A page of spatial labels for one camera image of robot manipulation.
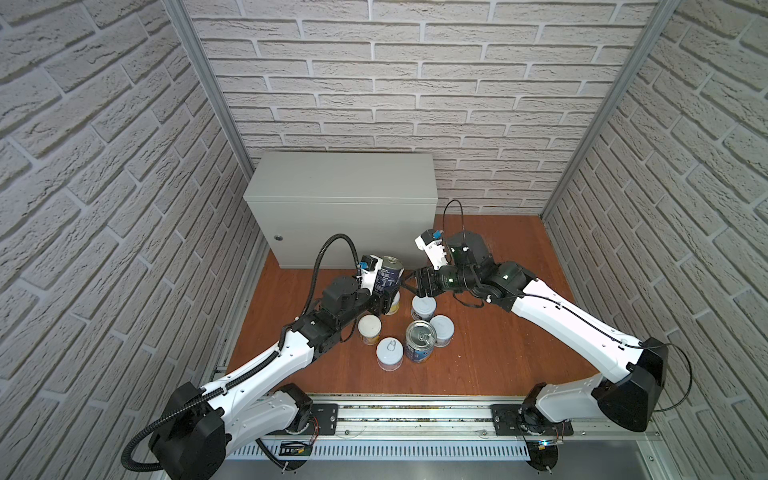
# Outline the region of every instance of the brick wall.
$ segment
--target brick wall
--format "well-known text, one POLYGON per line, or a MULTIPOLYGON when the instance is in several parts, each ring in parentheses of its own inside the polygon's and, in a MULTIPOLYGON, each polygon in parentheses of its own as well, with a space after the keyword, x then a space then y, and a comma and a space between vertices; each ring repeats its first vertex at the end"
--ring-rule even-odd
POLYGON ((0 478, 121 478, 200 381, 247 179, 162 2, 3 0, 0 27, 0 478))
POLYGON ((655 416, 686 478, 768 473, 766 15, 685 0, 546 223, 587 310, 688 352, 655 416))
POLYGON ((541 211, 654 7, 184 2, 255 164, 429 152, 440 204, 482 214, 541 211))

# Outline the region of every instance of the metal can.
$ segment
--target metal can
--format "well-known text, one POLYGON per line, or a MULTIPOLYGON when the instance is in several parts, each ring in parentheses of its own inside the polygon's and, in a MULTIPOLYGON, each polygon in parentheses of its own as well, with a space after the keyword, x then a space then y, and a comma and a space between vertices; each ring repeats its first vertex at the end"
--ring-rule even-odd
POLYGON ((382 257, 382 266, 373 282, 373 291, 379 295, 388 286, 397 284, 402 274, 402 262, 395 257, 382 257))
POLYGON ((417 320, 406 329, 406 356, 414 363, 428 359, 435 349, 437 332, 429 322, 417 320))

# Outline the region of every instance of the black mounting plate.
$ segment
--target black mounting plate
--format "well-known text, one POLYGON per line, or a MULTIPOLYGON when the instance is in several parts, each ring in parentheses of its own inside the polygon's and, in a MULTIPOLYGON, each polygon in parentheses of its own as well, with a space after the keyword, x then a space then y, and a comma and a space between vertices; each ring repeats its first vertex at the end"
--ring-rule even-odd
MULTIPOLYGON (((313 403, 312 415, 310 418, 315 417, 318 425, 320 425, 320 435, 335 435, 336 434, 336 418, 339 413, 339 404, 337 403, 313 403)), ((304 432, 307 435, 312 433, 309 427, 304 432)), ((277 430, 271 432, 270 435, 288 435, 286 430, 277 430)))
MULTIPOLYGON (((514 435, 533 435, 518 428, 518 410, 521 406, 521 403, 491 405, 491 415, 493 415, 493 428, 496 430, 496 435, 502 437, 514 435)), ((555 423, 552 426, 546 427, 541 435, 533 436, 568 437, 573 434, 574 428, 571 425, 571 422, 566 420, 565 422, 555 423)))

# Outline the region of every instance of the gray metal box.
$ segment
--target gray metal box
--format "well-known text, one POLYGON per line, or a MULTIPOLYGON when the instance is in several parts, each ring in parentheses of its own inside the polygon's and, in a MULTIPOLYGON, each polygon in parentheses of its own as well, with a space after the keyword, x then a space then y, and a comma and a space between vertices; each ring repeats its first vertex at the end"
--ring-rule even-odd
MULTIPOLYGON (((243 198, 282 268, 312 268, 335 233, 349 235, 359 257, 392 255, 406 268, 427 264, 414 239, 435 220, 431 154, 272 152, 243 198)), ((352 263, 343 240, 323 258, 323 268, 352 263)))

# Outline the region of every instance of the white plastic lid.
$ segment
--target white plastic lid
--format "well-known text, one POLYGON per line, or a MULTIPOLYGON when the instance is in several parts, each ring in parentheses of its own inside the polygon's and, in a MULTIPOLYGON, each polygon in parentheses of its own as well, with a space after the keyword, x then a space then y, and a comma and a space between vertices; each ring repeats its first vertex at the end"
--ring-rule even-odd
POLYGON ((362 336, 377 336, 382 331, 382 321, 376 315, 366 315, 357 322, 357 329, 362 336))
POLYGON ((395 337, 388 336, 376 347, 376 356, 384 365, 395 365, 402 360, 402 343, 395 337))
POLYGON ((411 305, 413 306, 413 311, 419 315, 429 315, 437 308, 437 302, 430 296, 425 296, 423 298, 414 296, 411 305))
POLYGON ((453 321, 445 315, 435 315, 429 322, 435 327, 438 340, 447 340, 453 336, 453 321))

